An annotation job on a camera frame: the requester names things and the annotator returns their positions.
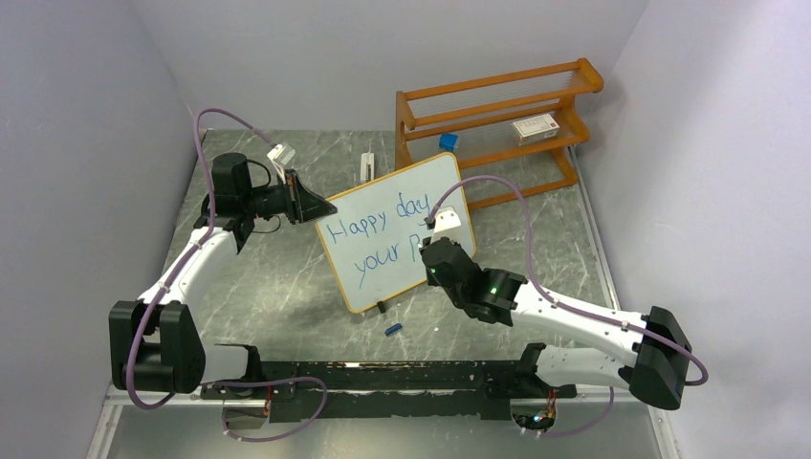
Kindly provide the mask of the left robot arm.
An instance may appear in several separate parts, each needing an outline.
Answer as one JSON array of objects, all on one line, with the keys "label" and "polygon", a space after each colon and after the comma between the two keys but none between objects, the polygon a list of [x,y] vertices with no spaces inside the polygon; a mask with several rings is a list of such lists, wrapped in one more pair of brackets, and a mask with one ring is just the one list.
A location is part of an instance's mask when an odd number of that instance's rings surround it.
[{"label": "left robot arm", "polygon": [[265,371],[255,347],[204,344],[192,309],[242,251],[256,219],[285,216],[291,224],[316,221],[336,207],[306,187],[297,172],[277,173],[276,184],[254,186],[250,159],[231,152],[211,166],[214,193],[181,255],[136,300],[117,302],[108,316],[113,385],[188,394],[203,383],[226,381],[238,396],[261,391]]}]

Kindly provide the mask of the blue marker cap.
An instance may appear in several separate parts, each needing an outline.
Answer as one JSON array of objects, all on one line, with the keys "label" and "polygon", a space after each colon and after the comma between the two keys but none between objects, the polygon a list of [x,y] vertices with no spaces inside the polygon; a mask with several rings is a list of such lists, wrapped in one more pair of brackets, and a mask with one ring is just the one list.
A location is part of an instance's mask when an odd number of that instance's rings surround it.
[{"label": "blue marker cap", "polygon": [[396,324],[394,324],[394,325],[392,325],[392,326],[388,327],[388,328],[387,328],[387,329],[384,331],[384,334],[385,334],[385,335],[388,337],[388,336],[391,336],[391,335],[393,335],[393,334],[395,334],[395,333],[399,332],[399,331],[400,331],[402,328],[403,328],[403,325],[402,325],[401,323],[396,323]]}]

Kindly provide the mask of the yellow framed whiteboard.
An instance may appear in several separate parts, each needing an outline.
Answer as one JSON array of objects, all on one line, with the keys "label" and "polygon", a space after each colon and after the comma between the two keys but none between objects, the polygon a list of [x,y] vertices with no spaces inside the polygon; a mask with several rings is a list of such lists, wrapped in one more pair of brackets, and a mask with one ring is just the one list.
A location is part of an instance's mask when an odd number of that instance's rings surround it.
[{"label": "yellow framed whiteboard", "polygon": [[418,246],[432,235],[425,218],[461,180],[454,155],[443,153],[330,199],[338,212],[317,231],[352,313],[426,281]]}]

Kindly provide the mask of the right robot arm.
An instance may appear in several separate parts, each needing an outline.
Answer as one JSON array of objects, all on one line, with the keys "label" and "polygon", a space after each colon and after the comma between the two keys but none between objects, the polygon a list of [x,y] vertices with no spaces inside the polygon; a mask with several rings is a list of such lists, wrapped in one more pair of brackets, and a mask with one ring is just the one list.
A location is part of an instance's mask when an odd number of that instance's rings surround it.
[{"label": "right robot arm", "polygon": [[547,329],[578,344],[576,349],[531,348],[529,361],[515,372],[524,394],[590,384],[626,390],[664,410],[681,406],[692,346],[670,310],[617,311],[545,292],[520,274],[481,268],[447,237],[425,239],[419,253],[428,284],[442,288],[468,317]]}]

